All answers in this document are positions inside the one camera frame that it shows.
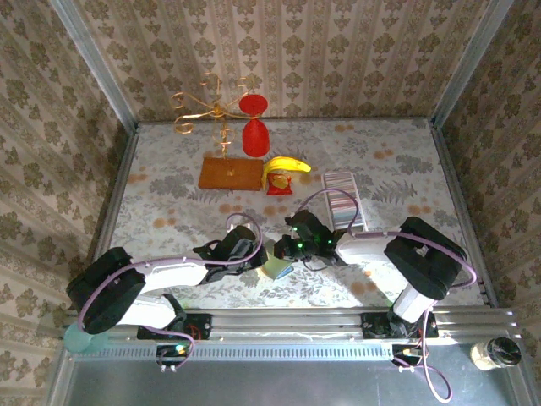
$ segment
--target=light blue cup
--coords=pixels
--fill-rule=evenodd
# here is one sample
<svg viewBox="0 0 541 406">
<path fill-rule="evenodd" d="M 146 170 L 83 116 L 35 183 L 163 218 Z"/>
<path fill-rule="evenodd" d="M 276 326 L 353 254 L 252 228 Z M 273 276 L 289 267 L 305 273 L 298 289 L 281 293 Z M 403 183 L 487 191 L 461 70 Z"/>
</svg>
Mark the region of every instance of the light blue cup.
<svg viewBox="0 0 541 406">
<path fill-rule="evenodd" d="M 89 334 L 88 332 L 80 331 L 77 323 L 74 323 L 64 333 L 64 347 L 70 353 L 98 353 L 106 347 L 108 339 L 109 337 L 106 332 Z"/>
</svg>

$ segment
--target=gray floor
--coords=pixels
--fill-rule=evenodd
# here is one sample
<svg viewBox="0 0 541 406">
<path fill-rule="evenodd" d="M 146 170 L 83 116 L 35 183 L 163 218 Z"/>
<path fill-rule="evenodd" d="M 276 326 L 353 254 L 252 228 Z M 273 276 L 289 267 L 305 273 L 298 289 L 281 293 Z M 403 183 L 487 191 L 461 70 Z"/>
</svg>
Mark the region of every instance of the gray floor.
<svg viewBox="0 0 541 406">
<path fill-rule="evenodd" d="M 457 405 L 515 405 L 503 370 L 482 372 L 467 348 L 432 347 L 429 364 L 444 372 Z M 445 387 L 434 383 L 445 396 Z M 349 406 L 436 405 L 421 370 L 390 362 L 203 362 L 162 374 L 154 362 L 81 362 L 70 406 Z"/>
</svg>

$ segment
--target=wooden board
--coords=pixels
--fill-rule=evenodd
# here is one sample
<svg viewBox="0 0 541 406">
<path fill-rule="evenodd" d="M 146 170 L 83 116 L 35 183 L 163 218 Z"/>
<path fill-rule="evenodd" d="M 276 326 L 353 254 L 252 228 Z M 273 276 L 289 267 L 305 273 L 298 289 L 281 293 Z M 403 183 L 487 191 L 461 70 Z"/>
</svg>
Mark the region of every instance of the wooden board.
<svg viewBox="0 0 541 406">
<path fill-rule="evenodd" d="M 203 160 L 200 189 L 261 190 L 263 161 L 244 158 Z"/>
</svg>

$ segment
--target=floral wallpaper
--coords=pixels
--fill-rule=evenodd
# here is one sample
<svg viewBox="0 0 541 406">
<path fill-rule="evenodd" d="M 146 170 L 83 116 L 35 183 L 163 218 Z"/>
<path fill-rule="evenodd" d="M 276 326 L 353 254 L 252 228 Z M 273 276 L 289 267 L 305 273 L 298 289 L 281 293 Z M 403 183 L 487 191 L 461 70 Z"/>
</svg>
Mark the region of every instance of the floral wallpaper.
<svg viewBox="0 0 541 406">
<path fill-rule="evenodd" d="M 267 117 L 427 117 L 488 1 L 76 3 L 138 120 L 154 122 L 174 119 L 177 91 L 205 99 L 208 71 L 225 100 L 248 78 Z"/>
<path fill-rule="evenodd" d="M 541 2 L 515 2 L 444 126 L 500 304 L 541 387 Z"/>
<path fill-rule="evenodd" d="M 0 404 L 41 404 L 125 133 L 47 1 L 0 2 Z"/>
</svg>

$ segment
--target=banana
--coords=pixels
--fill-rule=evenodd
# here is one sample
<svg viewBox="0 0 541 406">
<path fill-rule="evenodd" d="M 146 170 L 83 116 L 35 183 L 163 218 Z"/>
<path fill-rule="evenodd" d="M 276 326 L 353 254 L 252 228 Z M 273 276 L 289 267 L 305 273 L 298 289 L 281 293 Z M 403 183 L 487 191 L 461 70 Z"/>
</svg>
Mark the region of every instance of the banana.
<svg viewBox="0 0 541 406">
<path fill-rule="evenodd" d="M 267 185 L 267 174 L 278 169 L 292 172 L 310 172 L 312 170 L 308 163 L 304 163 L 298 159 L 291 158 L 290 156 L 276 156 L 263 166 L 263 178 L 261 178 L 263 190 L 265 190 Z"/>
</svg>

